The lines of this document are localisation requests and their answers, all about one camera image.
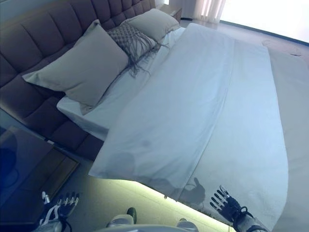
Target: bright window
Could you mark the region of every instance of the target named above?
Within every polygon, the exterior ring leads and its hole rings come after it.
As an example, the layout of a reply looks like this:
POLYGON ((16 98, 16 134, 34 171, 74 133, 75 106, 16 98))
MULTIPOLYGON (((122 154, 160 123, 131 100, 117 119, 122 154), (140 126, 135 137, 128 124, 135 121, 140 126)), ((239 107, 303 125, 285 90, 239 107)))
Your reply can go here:
POLYGON ((309 43, 309 0, 226 0, 221 20, 309 43))

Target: gray floor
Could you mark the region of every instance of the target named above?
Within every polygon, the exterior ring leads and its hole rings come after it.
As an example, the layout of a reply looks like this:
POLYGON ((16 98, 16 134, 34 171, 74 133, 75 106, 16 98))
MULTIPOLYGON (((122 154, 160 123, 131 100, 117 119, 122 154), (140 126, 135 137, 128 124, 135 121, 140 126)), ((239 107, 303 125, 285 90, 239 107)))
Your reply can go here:
MULTIPOLYGON (((189 23, 182 21, 181 25, 186 27, 189 23)), ((216 30, 253 44, 262 45, 263 41, 269 40, 275 49, 282 52, 298 52, 309 65, 309 47, 225 24, 220 24, 216 30)), ((105 227, 112 217, 124 214, 132 206, 138 211, 140 224, 175 225, 179 219, 186 218, 193 221, 201 232, 232 231, 228 226, 171 199, 164 199, 162 194, 138 183, 90 177, 87 173, 92 163, 75 158, 81 165, 59 193, 80 193, 80 202, 68 220, 74 232, 90 232, 105 227)))

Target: tufted headboard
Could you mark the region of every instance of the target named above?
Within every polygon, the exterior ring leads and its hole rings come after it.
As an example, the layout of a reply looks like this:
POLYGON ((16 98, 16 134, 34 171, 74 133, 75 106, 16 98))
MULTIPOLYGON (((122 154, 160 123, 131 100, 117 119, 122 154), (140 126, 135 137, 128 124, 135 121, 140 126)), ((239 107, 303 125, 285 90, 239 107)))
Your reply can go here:
POLYGON ((103 142, 56 108, 64 96, 26 83, 22 75, 39 70, 73 47, 99 19, 105 30, 155 7, 155 0, 59 0, 1 26, 0 107, 46 139, 91 160, 103 142))

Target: white curtain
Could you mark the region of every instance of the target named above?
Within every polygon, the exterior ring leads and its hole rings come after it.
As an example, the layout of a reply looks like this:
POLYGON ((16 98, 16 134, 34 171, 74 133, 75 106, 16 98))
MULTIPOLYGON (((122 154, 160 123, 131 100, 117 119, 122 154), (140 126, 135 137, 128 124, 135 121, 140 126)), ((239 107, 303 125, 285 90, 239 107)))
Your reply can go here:
POLYGON ((218 24, 225 0, 197 0, 194 18, 208 23, 218 24))

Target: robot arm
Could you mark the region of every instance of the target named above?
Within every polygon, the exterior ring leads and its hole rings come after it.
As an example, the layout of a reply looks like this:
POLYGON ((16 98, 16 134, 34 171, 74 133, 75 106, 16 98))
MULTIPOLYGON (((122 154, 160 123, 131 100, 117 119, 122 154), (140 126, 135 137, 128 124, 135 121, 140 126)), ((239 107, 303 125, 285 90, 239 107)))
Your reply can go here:
POLYGON ((257 218, 248 212, 247 207, 241 207, 223 186, 220 186, 211 200, 211 206, 226 220, 232 222, 237 232, 269 232, 257 218))

